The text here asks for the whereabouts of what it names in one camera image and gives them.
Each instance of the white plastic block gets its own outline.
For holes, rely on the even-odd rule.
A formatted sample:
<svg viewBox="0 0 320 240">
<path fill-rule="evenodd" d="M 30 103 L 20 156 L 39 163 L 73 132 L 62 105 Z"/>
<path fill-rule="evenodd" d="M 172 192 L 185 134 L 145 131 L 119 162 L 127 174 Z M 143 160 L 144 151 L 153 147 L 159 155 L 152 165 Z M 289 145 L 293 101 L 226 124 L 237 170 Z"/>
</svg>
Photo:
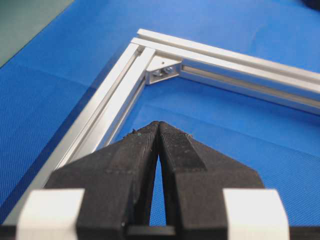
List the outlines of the white plastic block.
<svg viewBox="0 0 320 240">
<path fill-rule="evenodd" d="M 275 189 L 224 188 L 228 240 L 289 240 L 288 218 Z"/>
<path fill-rule="evenodd" d="M 17 223 L 17 240 L 77 240 L 76 222 L 85 190 L 33 190 Z"/>
</svg>

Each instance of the aluminum frame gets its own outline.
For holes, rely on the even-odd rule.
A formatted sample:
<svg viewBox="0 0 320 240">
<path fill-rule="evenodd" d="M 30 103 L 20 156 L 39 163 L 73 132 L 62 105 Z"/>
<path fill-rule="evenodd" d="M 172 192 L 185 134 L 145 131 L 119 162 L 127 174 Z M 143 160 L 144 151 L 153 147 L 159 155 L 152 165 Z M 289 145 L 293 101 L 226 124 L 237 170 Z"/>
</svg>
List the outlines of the aluminum frame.
<svg viewBox="0 0 320 240">
<path fill-rule="evenodd" d="M 88 104 L 52 152 L 4 221 L 15 225 L 33 189 L 42 188 L 50 173 L 98 147 L 114 141 L 148 79 L 154 56 L 182 63 L 177 74 L 291 108 L 320 114 L 320 74 L 221 48 L 139 29 Z"/>
</svg>

